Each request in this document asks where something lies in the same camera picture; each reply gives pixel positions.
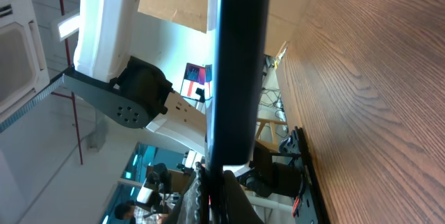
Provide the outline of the Samsung Galaxy smartphone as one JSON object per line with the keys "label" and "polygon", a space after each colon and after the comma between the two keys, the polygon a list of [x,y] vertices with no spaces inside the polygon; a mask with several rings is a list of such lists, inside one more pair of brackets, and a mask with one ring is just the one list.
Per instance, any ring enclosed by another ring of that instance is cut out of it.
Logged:
{"label": "Samsung Galaxy smartphone", "polygon": [[213,97],[207,113],[206,167],[247,163],[254,148],[269,0],[217,0],[209,37]]}

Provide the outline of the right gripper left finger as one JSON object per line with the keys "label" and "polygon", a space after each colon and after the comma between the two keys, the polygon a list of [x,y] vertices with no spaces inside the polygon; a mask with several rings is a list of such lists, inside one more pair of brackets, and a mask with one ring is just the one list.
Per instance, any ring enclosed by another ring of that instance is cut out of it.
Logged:
{"label": "right gripper left finger", "polygon": [[163,224],[208,224],[209,190],[206,183],[205,168],[195,164],[195,172],[189,180],[186,190]]}

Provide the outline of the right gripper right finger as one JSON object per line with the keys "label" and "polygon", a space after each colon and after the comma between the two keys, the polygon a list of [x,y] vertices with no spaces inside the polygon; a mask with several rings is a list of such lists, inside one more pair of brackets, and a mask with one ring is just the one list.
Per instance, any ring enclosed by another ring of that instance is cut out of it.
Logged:
{"label": "right gripper right finger", "polygon": [[263,224],[254,211],[241,185],[230,170],[223,173],[225,201],[229,224]]}

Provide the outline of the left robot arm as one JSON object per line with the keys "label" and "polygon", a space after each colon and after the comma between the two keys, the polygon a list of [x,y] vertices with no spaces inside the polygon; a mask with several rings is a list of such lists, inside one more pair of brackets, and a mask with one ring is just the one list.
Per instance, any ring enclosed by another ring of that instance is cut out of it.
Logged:
{"label": "left robot arm", "polygon": [[206,119],[156,66],[128,52],[138,0],[80,0],[79,40],[64,84],[118,124],[204,154]]}

